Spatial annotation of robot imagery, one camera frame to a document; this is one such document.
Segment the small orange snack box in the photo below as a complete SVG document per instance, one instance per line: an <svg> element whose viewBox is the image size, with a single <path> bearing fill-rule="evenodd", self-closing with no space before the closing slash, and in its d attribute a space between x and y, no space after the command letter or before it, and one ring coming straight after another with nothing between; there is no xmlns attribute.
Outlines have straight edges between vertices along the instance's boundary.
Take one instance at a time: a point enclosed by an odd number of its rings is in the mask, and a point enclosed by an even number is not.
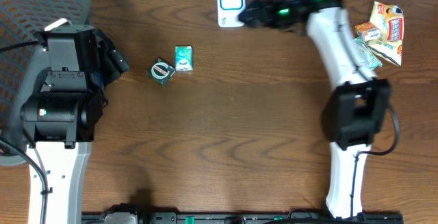
<svg viewBox="0 0 438 224"><path fill-rule="evenodd" d="M381 37L381 30L369 21L356 25L355 31L364 42L376 40Z"/></svg>

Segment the teal snack pack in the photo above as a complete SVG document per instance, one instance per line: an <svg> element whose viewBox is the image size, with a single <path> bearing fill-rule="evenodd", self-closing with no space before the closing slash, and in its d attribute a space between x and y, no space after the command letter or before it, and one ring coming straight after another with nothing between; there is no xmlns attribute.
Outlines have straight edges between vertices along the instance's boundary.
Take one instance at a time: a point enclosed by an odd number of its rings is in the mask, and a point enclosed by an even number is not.
<svg viewBox="0 0 438 224"><path fill-rule="evenodd" d="M382 67L383 63L368 49L366 43L360 37L353 40L356 52L359 54L359 62L370 70Z"/></svg>

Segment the small teal snack box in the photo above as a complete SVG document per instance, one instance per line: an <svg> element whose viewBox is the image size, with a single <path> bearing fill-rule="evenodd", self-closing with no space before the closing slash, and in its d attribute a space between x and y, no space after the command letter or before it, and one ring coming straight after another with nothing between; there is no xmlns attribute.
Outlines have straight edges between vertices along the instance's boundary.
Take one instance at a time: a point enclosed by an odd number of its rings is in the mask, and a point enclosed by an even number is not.
<svg viewBox="0 0 438 224"><path fill-rule="evenodd" d="M192 46L175 47L175 68L177 71L193 70Z"/></svg>

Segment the yellow snack chip bag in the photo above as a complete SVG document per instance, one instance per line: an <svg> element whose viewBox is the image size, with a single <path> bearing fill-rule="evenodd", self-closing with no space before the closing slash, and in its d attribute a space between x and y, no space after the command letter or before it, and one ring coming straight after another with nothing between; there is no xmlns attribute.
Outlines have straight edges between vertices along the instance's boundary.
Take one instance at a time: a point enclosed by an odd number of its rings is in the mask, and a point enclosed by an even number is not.
<svg viewBox="0 0 438 224"><path fill-rule="evenodd" d="M385 5L375 1L370 22L381 31L381 35L369 41L369 50L378 57L401 66L402 40L405 31L402 9L396 5Z"/></svg>

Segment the dark green balm box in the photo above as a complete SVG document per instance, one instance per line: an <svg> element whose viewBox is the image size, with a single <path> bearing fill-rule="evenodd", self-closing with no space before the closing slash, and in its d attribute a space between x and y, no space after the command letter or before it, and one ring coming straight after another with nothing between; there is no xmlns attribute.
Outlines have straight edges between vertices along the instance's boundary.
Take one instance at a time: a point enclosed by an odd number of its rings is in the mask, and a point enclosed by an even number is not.
<svg viewBox="0 0 438 224"><path fill-rule="evenodd" d="M147 71L148 76L159 83L161 86L165 86L170 78L175 74L175 67L168 61L158 58L155 63Z"/></svg>

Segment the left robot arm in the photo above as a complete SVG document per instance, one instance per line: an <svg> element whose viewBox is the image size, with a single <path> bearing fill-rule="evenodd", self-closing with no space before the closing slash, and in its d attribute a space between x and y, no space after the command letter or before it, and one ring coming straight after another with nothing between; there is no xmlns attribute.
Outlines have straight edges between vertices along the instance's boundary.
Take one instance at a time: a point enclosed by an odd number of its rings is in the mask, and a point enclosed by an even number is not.
<svg viewBox="0 0 438 224"><path fill-rule="evenodd" d="M29 223L80 223L94 127L104 90L129 70L114 42L91 25L60 18L37 32L41 46L23 84L19 114L31 138Z"/></svg>

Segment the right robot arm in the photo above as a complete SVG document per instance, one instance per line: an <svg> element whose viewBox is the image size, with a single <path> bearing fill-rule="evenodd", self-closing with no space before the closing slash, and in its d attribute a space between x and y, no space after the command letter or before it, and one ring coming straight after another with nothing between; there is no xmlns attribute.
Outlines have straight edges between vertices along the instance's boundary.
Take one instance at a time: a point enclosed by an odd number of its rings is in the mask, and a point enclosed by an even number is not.
<svg viewBox="0 0 438 224"><path fill-rule="evenodd" d="M304 24L331 84L321 113L331 153L327 220L366 223L361 200L365 164L368 156L384 154L373 151L372 143L389 109L391 86L361 63L343 0L254 0L238 18L252 28Z"/></svg>

